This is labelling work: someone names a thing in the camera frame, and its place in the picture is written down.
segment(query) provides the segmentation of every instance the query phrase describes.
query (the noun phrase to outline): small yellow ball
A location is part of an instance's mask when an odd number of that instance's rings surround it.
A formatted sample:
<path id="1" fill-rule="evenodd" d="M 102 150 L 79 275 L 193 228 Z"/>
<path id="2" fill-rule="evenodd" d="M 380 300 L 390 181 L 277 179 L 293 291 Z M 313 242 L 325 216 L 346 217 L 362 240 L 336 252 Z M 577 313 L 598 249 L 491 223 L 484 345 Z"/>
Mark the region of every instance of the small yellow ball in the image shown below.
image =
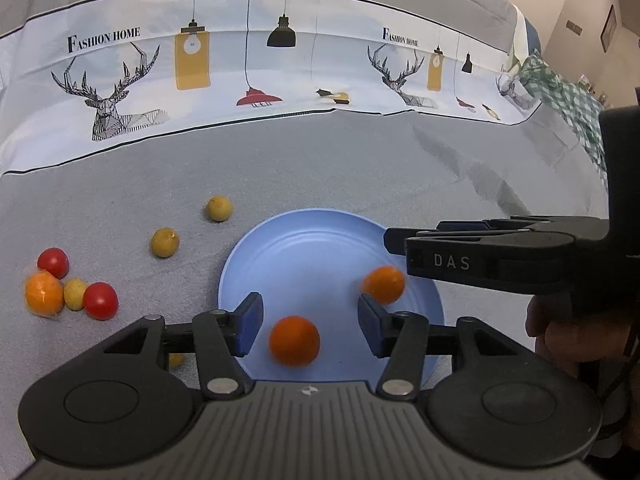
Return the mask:
<path id="1" fill-rule="evenodd" d="M 78 278 L 71 278 L 64 289 L 65 304 L 69 310 L 82 310 L 82 297 L 88 285 Z"/>
<path id="2" fill-rule="evenodd" d="M 169 370 L 174 370 L 182 364 L 183 354 L 169 354 Z"/>
<path id="3" fill-rule="evenodd" d="M 180 236 L 170 227 L 158 229 L 151 237 L 151 252 L 158 258 L 173 256 L 180 246 Z"/>
<path id="4" fill-rule="evenodd" d="M 224 222 L 228 220 L 233 212 L 234 207 L 226 196 L 216 195 L 207 203 L 207 214 L 209 218 L 216 222 Z"/>

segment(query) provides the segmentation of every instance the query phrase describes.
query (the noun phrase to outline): red cherry tomato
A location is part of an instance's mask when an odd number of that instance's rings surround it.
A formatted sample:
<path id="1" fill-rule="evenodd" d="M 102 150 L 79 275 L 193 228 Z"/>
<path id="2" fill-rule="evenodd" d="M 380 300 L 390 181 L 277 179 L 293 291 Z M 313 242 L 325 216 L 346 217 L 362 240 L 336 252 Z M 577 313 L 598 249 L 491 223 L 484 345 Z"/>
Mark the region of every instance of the red cherry tomato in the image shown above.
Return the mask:
<path id="1" fill-rule="evenodd" d="M 82 306 L 94 319 L 101 321 L 111 319 L 118 310 L 118 295 L 107 283 L 92 283 L 84 292 Z"/>
<path id="2" fill-rule="evenodd" d="M 60 280 L 69 272 L 69 259 L 65 251 L 52 247 L 38 257 L 38 268 L 46 270 Z"/>

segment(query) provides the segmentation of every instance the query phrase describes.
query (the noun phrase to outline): mandarin orange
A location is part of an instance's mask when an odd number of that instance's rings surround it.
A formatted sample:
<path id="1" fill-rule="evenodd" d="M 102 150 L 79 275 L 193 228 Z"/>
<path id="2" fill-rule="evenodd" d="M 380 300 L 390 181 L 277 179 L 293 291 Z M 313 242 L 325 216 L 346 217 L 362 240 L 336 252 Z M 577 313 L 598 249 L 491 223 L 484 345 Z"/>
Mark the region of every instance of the mandarin orange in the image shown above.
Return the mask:
<path id="1" fill-rule="evenodd" d="M 307 366 L 320 352 L 320 334 L 316 326 L 300 316 L 284 317 L 269 336 L 274 359 L 285 366 Z"/>
<path id="2" fill-rule="evenodd" d="M 397 301 L 404 291 L 404 274 L 394 266 L 372 270 L 362 281 L 360 292 L 370 294 L 381 305 Z"/>
<path id="3" fill-rule="evenodd" d="M 29 277 L 24 285 L 24 299 L 32 312 L 46 317 L 55 316 L 65 305 L 61 283 L 45 270 Z"/>

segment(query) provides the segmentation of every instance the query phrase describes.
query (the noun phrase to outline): green checkered cloth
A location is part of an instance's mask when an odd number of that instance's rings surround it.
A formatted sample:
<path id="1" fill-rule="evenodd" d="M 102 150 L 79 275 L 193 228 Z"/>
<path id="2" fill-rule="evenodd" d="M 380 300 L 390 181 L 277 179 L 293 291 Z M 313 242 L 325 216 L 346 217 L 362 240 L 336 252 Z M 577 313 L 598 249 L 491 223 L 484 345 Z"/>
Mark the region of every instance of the green checkered cloth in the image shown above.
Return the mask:
<path id="1" fill-rule="evenodd" d="M 571 127 L 606 186 L 607 167 L 598 122 L 604 110 L 602 104 L 593 95 L 554 72 L 537 51 L 527 57 L 518 77 L 527 92 L 552 107 Z"/>

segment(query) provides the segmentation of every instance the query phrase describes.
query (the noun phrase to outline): red lamp print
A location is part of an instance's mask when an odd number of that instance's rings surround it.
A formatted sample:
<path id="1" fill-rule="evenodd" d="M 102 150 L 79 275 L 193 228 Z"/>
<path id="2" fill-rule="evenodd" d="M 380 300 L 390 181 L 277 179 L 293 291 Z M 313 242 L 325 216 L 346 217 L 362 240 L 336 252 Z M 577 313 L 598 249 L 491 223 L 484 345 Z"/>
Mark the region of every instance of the red lamp print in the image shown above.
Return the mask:
<path id="1" fill-rule="evenodd" d="M 246 4 L 246 35 L 244 37 L 244 79 L 246 81 L 246 85 L 249 89 L 246 91 L 246 95 L 238 99 L 236 106 L 242 105 L 251 105 L 254 108 L 259 108 L 262 106 L 270 106 L 271 103 L 276 101 L 282 101 L 279 97 L 275 95 L 265 94 L 262 90 L 258 90 L 253 88 L 249 83 L 249 77 L 246 72 L 246 55 L 249 43 L 249 6 L 251 0 L 247 0 Z"/>

